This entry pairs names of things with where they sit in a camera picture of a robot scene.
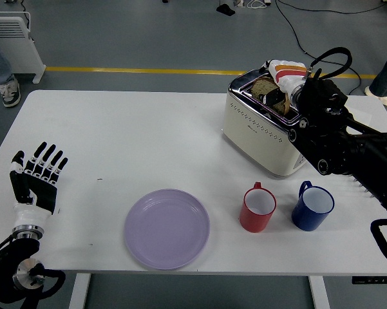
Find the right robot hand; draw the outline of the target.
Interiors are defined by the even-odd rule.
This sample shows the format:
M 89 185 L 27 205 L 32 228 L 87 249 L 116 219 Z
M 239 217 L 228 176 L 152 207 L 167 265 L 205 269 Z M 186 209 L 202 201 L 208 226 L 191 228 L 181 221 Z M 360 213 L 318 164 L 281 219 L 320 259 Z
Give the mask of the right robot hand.
M 308 70 L 303 63 L 294 61 L 270 60 L 259 69 L 259 73 L 268 73 L 278 90 L 272 90 L 260 97 L 262 104 L 273 106 L 285 99 L 285 95 L 290 104 L 296 107 L 296 100 L 305 85 Z

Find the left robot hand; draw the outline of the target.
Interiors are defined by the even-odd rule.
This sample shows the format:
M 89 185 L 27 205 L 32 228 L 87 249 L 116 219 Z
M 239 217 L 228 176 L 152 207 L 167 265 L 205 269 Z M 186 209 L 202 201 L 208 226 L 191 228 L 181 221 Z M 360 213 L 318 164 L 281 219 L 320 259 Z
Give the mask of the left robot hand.
M 68 163 L 56 145 L 42 142 L 33 155 L 26 159 L 23 151 L 12 158 L 10 181 L 15 196 L 15 229 L 24 226 L 42 229 L 54 213 L 57 197 L 56 183 Z

